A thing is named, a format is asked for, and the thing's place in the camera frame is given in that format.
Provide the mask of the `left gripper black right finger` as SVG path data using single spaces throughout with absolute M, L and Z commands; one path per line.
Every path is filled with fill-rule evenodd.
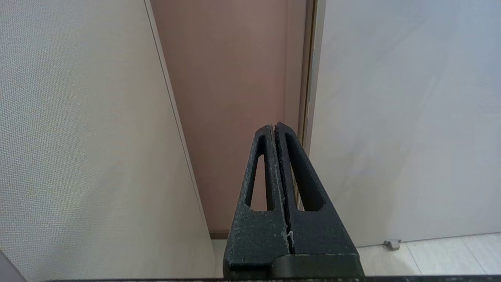
M 295 132 L 275 127 L 289 254 L 275 277 L 363 277 L 360 256 Z

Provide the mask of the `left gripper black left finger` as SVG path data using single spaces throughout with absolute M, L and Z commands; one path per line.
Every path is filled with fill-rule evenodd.
M 252 210 L 259 157 L 264 158 L 267 210 Z M 272 263 L 290 253 L 283 184 L 274 129 L 256 131 L 243 177 L 236 212 L 223 256 L 224 278 L 272 278 Z

